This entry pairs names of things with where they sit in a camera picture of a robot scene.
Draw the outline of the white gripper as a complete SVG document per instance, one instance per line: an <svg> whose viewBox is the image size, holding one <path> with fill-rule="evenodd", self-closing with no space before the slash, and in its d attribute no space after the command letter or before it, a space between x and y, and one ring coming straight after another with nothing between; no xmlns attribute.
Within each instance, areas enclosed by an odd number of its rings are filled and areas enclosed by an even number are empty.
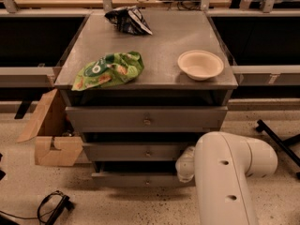
<svg viewBox="0 0 300 225"><path fill-rule="evenodd" d="M177 177L180 182L188 183L194 177L195 147L189 146L175 162Z"/></svg>

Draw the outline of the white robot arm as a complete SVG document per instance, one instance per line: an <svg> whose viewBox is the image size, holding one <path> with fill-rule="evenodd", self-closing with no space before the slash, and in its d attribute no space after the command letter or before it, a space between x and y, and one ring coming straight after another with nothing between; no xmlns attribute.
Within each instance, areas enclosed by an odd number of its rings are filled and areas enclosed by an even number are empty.
<svg viewBox="0 0 300 225"><path fill-rule="evenodd" d="M227 132L202 135L175 163L181 182L195 182L201 225L259 225L247 179L277 166L267 142Z"/></svg>

